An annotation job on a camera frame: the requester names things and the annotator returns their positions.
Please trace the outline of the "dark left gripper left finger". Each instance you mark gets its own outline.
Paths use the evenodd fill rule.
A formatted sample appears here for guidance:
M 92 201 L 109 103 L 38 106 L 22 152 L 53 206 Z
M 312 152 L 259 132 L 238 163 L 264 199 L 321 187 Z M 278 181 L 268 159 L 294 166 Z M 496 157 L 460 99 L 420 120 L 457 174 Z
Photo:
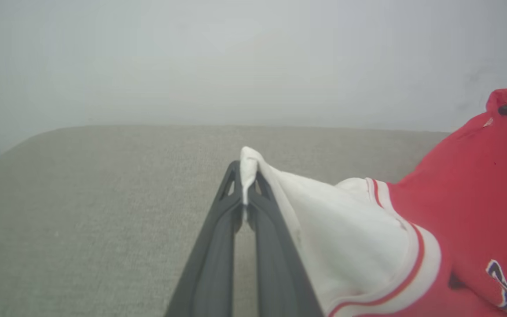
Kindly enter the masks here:
M 233 315 L 234 240 L 243 221 L 239 162 L 229 164 L 183 273 L 167 317 Z

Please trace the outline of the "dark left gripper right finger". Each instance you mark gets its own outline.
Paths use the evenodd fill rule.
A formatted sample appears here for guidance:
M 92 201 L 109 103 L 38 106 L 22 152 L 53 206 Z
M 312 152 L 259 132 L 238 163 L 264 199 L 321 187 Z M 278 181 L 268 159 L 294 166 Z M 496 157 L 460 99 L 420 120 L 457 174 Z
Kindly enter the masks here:
M 322 317 L 276 196 L 259 171 L 247 194 L 247 221 L 255 233 L 259 316 Z

